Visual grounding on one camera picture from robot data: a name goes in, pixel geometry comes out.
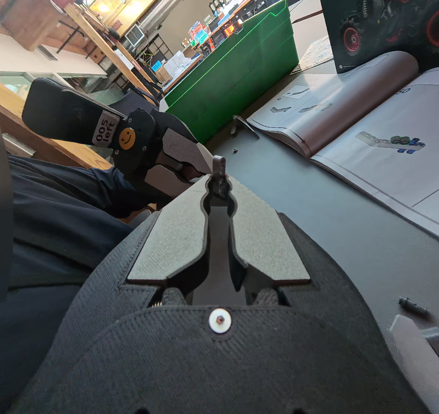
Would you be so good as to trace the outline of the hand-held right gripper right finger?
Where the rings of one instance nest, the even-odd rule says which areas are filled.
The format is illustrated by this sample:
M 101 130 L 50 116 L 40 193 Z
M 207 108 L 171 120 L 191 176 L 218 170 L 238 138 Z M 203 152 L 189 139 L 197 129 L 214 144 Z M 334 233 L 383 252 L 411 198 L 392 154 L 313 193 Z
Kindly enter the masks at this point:
M 235 290 L 308 284 L 310 274 L 276 210 L 235 178 L 227 181 L 229 267 Z

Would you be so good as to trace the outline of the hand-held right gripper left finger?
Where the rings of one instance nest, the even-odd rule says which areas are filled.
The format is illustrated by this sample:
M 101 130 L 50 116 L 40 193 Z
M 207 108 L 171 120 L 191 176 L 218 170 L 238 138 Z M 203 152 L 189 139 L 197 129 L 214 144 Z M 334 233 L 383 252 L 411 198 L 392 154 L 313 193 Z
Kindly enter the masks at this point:
M 209 273 L 209 183 L 205 175 L 159 213 L 131 268 L 130 284 L 192 293 Z

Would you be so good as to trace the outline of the dark grey lego connector piece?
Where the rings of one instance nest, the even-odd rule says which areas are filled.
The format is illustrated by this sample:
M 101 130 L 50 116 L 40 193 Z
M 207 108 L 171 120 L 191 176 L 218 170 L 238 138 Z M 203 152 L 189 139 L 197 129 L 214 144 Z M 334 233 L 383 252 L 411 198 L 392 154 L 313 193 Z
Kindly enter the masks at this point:
M 228 175 L 226 174 L 226 158 L 214 155 L 210 181 L 211 194 L 217 199 L 227 201 L 229 189 Z

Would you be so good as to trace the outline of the person's left forearm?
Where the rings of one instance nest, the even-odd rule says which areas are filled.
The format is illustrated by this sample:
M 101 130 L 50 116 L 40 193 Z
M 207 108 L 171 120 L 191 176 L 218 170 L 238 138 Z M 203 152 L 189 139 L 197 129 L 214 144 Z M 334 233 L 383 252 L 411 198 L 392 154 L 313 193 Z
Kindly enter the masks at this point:
M 102 192 L 98 196 L 99 208 L 117 219 L 127 219 L 151 203 L 159 208 L 171 201 L 169 195 L 154 187 L 135 188 L 115 167 L 107 170 L 92 168 L 90 171 L 97 188 Z

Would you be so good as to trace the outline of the grey lego panel piece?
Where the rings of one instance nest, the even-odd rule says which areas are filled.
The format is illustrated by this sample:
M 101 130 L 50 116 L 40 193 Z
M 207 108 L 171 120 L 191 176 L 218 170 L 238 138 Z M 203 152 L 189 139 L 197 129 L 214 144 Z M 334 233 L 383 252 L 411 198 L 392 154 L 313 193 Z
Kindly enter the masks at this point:
M 258 133 L 247 122 L 247 120 L 245 118 L 241 117 L 240 115 L 233 115 L 232 120 L 233 120 L 233 122 L 232 122 L 232 127 L 230 130 L 230 133 L 232 135 L 237 135 L 239 129 L 247 129 L 248 131 L 252 132 L 258 140 L 260 139 L 260 136 L 258 135 Z

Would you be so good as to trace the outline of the lego instruction booklet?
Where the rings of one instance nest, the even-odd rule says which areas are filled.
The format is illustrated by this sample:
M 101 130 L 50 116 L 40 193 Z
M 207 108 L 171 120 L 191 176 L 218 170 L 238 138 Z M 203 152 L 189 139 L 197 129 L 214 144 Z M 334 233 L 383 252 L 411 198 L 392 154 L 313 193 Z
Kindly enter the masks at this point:
M 439 72 L 382 54 L 342 74 L 300 73 L 247 118 L 380 204 L 439 235 Z

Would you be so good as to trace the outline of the dark grey lego pin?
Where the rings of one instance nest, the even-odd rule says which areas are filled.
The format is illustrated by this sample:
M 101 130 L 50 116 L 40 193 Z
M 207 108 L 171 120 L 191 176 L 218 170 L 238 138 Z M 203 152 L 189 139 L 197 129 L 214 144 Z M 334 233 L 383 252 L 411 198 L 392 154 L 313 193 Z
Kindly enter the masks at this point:
M 429 317 L 429 315 L 430 315 L 429 310 L 425 306 L 422 306 L 422 305 L 416 303 L 415 301 L 413 301 L 409 297 L 400 296 L 398 303 L 399 303 L 399 306 L 401 308 L 403 308 L 404 310 L 406 310 L 408 312 L 412 312 L 416 315 L 420 315 L 420 316 L 425 317 L 425 318 Z

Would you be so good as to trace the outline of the grey lego assembly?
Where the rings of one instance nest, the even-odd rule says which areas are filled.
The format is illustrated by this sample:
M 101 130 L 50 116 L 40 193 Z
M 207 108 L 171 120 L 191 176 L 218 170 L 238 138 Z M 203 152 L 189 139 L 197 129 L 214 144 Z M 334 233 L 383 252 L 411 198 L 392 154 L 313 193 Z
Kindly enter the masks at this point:
M 397 315 L 390 328 L 406 379 L 431 413 L 439 412 L 439 329 Z

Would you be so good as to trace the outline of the wooden workbench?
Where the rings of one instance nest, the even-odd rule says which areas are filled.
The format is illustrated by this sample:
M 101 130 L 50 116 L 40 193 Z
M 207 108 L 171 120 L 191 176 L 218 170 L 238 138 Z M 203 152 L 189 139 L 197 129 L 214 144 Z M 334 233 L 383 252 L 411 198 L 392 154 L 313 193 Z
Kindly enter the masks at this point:
M 30 131 L 21 119 L 25 100 L 3 84 L 0 85 L 1 132 L 9 134 L 35 150 L 34 158 L 81 168 L 110 169 L 112 164 L 90 147 L 73 142 L 43 138 Z

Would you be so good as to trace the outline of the black office chair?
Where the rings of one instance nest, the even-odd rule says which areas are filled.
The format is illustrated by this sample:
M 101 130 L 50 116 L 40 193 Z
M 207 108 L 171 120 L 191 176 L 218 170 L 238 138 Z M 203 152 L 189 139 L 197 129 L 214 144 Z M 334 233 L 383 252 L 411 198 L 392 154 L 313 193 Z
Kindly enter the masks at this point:
M 115 103 L 109 104 L 108 106 L 125 116 L 138 108 L 143 109 L 148 114 L 151 113 L 152 109 L 156 109 L 157 111 L 159 110 L 157 105 L 149 102 L 143 95 L 140 95 L 132 89 L 129 89 L 123 98 Z

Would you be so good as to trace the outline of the stack of white boxes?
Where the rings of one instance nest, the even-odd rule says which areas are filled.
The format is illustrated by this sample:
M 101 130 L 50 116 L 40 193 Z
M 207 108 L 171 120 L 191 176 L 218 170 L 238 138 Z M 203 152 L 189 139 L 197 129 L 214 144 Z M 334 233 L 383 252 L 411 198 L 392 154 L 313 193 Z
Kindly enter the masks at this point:
M 178 75 L 179 72 L 182 71 L 190 62 L 190 57 L 186 57 L 182 51 L 177 51 L 163 64 L 163 67 L 171 77 L 174 77 L 175 75 Z

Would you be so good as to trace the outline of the air vent grille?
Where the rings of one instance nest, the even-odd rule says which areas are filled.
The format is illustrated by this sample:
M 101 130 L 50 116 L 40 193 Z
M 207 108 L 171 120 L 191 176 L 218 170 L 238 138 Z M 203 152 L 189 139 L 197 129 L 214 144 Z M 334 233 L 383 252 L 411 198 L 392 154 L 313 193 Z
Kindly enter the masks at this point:
M 125 33 L 124 37 L 129 42 L 130 46 L 135 48 L 145 39 L 145 34 L 137 24 L 134 24 L 129 31 Z

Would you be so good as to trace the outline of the person's dark navy torso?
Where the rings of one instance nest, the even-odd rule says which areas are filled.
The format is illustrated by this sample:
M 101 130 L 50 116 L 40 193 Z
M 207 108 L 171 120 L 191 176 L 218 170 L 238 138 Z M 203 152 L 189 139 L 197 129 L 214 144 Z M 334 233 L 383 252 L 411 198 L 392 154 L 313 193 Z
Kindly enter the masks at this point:
M 8 155 L 13 187 L 13 281 L 1 302 L 0 410 L 19 398 L 46 357 L 78 275 L 92 270 L 132 231 L 99 208 L 90 169 Z

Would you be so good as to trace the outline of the stack of colourful boxes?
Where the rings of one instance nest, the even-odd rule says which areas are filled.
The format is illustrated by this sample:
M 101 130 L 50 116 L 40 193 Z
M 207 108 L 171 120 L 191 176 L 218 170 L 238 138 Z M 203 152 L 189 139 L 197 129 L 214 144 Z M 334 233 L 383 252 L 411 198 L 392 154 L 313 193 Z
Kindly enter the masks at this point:
M 188 35 L 191 46 L 198 48 L 209 38 L 210 30 L 204 22 L 196 21 L 190 27 Z

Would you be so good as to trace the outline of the printed paper sheet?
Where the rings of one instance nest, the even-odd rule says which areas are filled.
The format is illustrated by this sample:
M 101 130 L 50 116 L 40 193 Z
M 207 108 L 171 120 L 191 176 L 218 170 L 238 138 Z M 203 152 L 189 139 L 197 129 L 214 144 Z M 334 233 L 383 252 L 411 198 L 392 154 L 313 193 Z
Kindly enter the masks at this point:
M 291 75 L 308 70 L 333 59 L 333 53 L 329 36 L 326 35 L 312 42 L 301 59 L 299 64 L 293 69 Z

